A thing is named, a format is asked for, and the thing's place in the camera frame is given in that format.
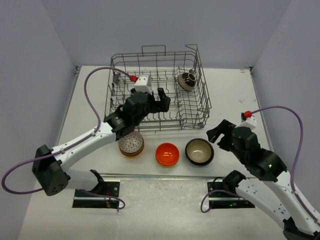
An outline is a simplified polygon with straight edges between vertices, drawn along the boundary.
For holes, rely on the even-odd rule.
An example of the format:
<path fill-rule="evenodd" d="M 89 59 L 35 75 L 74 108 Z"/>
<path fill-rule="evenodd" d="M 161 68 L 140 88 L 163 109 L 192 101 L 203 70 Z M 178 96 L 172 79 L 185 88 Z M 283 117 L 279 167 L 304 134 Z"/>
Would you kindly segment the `brown patterned white bowl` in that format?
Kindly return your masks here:
<path fill-rule="evenodd" d="M 134 151 L 143 148 L 144 138 L 138 131 L 133 131 L 119 139 L 117 144 L 120 149 Z"/>

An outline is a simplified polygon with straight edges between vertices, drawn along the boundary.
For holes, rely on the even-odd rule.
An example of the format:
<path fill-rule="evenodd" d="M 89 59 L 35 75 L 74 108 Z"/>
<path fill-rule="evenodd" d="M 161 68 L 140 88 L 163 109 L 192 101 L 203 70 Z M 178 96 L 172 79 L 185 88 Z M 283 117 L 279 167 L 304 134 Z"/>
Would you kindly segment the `blue floral bowl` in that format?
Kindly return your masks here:
<path fill-rule="evenodd" d="M 209 165 L 215 156 L 215 151 L 210 142 L 203 138 L 190 140 L 184 149 L 188 161 L 198 167 Z"/>

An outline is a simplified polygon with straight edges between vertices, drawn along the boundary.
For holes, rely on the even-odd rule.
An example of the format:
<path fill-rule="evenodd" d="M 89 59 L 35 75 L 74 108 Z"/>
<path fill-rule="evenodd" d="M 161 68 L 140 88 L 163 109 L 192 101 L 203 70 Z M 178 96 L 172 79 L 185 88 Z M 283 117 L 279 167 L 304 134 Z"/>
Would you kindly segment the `grey wire dish rack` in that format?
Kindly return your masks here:
<path fill-rule="evenodd" d="M 139 52 L 113 55 L 110 67 L 123 72 L 109 71 L 104 114 L 114 112 L 131 95 L 134 82 L 130 81 L 130 76 L 150 75 L 155 100 L 159 100 L 158 88 L 163 88 L 171 99 L 169 110 L 150 113 L 136 130 L 159 132 L 204 128 L 212 108 L 208 85 L 198 46 L 187 44 L 185 48 L 168 51 L 165 45 L 145 45 Z M 178 75 L 183 73 L 195 76 L 196 85 L 192 91 L 179 85 Z"/>

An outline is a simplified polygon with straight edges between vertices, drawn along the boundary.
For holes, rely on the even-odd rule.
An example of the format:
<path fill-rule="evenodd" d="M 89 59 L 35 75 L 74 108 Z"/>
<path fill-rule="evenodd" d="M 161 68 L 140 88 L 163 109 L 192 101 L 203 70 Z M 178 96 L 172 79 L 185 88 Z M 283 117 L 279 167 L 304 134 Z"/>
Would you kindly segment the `mint green bowl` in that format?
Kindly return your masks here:
<path fill-rule="evenodd" d="M 141 149 L 143 149 L 144 150 L 144 148 L 142 147 L 142 148 L 140 148 L 140 149 L 138 149 L 138 150 L 128 150 L 128 149 L 119 149 L 119 150 L 122 150 L 122 151 L 125 151 L 125 152 L 127 152 L 127 153 L 134 153 L 134 152 L 136 152 L 136 151 L 139 151 L 139 150 L 141 150 Z"/>

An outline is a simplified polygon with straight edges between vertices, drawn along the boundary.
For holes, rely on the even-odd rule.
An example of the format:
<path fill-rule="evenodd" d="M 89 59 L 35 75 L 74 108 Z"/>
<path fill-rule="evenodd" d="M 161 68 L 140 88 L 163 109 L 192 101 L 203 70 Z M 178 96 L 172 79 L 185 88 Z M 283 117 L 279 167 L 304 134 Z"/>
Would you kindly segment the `orange bowl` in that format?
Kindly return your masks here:
<path fill-rule="evenodd" d="M 174 162 L 161 162 L 161 161 L 158 161 L 157 162 L 161 167 L 164 167 L 164 168 L 172 168 L 173 166 L 175 166 L 178 162 L 177 161 L 174 161 Z"/>
<path fill-rule="evenodd" d="M 157 162 L 163 163 L 178 162 L 180 159 L 180 151 L 173 143 L 165 142 L 156 148 L 155 159 Z"/>

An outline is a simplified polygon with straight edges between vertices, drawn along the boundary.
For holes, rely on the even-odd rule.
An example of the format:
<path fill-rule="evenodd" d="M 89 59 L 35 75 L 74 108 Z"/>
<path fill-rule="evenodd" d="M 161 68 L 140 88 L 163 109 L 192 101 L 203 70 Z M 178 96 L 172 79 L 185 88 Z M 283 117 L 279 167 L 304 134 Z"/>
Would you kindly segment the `yellow ribbed bowl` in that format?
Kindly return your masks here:
<path fill-rule="evenodd" d="M 123 156 L 125 156 L 126 158 L 136 158 L 137 156 L 141 155 L 142 152 L 143 152 L 143 150 L 137 151 L 137 152 L 134 152 L 134 153 L 127 153 L 127 152 L 121 151 L 121 154 Z"/>

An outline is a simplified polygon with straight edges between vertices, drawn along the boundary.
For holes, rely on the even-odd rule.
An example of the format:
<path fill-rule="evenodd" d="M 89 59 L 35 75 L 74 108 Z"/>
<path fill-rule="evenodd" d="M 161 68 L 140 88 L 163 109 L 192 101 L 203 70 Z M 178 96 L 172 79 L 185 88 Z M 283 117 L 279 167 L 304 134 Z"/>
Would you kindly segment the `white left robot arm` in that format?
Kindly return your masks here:
<path fill-rule="evenodd" d="M 114 143 L 132 133 L 148 114 L 166 113 L 171 99 L 163 88 L 154 94 L 131 89 L 131 95 L 115 112 L 87 133 L 53 148 L 42 145 L 36 150 L 32 173 L 47 196 L 66 188 L 87 190 L 97 197 L 103 193 L 102 178 L 95 170 L 72 170 L 72 166 L 95 150 Z"/>

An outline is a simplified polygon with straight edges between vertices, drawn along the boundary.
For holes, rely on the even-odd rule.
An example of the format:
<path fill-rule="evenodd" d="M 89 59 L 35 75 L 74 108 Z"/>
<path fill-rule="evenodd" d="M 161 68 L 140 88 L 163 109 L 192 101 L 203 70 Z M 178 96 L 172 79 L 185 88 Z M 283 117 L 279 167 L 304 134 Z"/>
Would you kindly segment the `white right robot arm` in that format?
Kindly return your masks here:
<path fill-rule="evenodd" d="M 291 182 L 291 174 L 280 157 L 261 147 L 252 131 L 255 124 L 242 122 L 239 126 L 223 120 L 206 132 L 209 142 L 217 139 L 220 149 L 233 153 L 242 165 L 263 182 L 274 194 L 259 189 L 237 170 L 222 180 L 220 191 L 230 197 L 241 197 L 267 214 L 282 229 L 288 240 L 318 240 L 320 238 L 320 214 L 308 213 L 302 204 L 298 188 Z"/>

